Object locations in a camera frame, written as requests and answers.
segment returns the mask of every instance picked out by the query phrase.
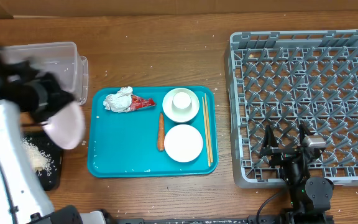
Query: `gray dish rack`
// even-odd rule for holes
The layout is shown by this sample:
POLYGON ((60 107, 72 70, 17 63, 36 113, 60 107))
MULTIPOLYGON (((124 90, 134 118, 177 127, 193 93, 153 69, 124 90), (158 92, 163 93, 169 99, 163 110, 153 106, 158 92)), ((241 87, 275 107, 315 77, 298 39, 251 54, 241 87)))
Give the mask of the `gray dish rack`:
POLYGON ((293 147, 301 122, 327 144, 311 175, 358 185, 358 30, 236 32, 224 63, 239 187, 285 185, 259 158, 264 128, 293 147))

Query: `cardboard box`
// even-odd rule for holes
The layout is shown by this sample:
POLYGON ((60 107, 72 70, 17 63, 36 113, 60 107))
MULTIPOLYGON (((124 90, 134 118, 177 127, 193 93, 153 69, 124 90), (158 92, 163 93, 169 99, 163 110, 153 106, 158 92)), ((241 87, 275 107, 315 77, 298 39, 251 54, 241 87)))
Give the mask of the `cardboard box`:
POLYGON ((356 0, 0 0, 6 16, 126 16, 358 10, 356 0))

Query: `blue plastic tray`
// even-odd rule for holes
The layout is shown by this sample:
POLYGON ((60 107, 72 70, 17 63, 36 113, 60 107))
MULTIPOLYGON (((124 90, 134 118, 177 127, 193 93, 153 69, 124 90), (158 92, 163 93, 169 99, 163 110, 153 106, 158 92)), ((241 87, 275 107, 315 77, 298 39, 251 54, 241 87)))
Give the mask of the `blue plastic tray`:
MULTIPOLYGON (((218 164, 216 142, 215 104, 212 92, 204 86, 138 87, 134 94, 152 98, 156 106, 129 113, 114 113, 104 109, 103 100, 119 88, 105 88, 93 97, 89 134, 88 169, 96 177, 161 177, 173 175, 209 174, 218 164), (181 163, 157 149, 158 120, 162 100, 172 89, 183 87, 196 93, 200 110, 186 124, 195 127, 202 135, 204 147, 193 161, 181 163), (208 167, 203 107, 201 98, 207 94, 213 163, 208 167)), ((164 115, 165 132, 177 125, 164 115)))

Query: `carrot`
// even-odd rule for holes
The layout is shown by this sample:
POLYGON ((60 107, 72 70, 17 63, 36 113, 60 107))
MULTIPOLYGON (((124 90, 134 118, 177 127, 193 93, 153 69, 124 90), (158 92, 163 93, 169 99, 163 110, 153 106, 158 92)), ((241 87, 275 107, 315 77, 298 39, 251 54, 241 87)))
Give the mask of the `carrot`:
POLYGON ((158 138, 157 138, 157 149, 159 151, 164 151, 164 139, 165 139, 165 129, 164 129, 164 116, 160 113, 160 122, 158 126, 158 138))

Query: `plastic container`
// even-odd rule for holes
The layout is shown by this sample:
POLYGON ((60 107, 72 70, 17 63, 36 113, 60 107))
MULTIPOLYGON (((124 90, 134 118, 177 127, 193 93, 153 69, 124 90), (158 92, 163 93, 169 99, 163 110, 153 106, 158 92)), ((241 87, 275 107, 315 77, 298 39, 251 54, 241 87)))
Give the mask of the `plastic container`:
MULTIPOLYGON (((156 106, 128 113, 104 109, 103 100, 120 88, 99 90, 93 97, 89 131, 88 170, 95 177, 163 177, 173 175, 209 174, 218 164, 214 95, 204 86, 135 87, 134 94, 149 99, 156 106), (213 163, 208 167, 203 109, 184 123, 196 128, 203 137, 201 154, 190 162, 177 162, 166 151, 157 149, 158 121, 164 96, 183 87, 193 91, 198 100, 206 93, 209 107, 213 163)), ((165 133, 178 123, 164 115, 165 133)))
POLYGON ((88 60, 80 56, 73 42, 30 44, 5 47, 2 56, 7 63, 35 57, 42 70, 54 73, 62 89, 74 94, 83 105, 88 96, 88 60))
POLYGON ((311 175, 358 185, 358 30, 236 32, 224 58, 238 186, 285 185, 259 158, 264 128, 295 147, 300 123, 326 140, 311 175))

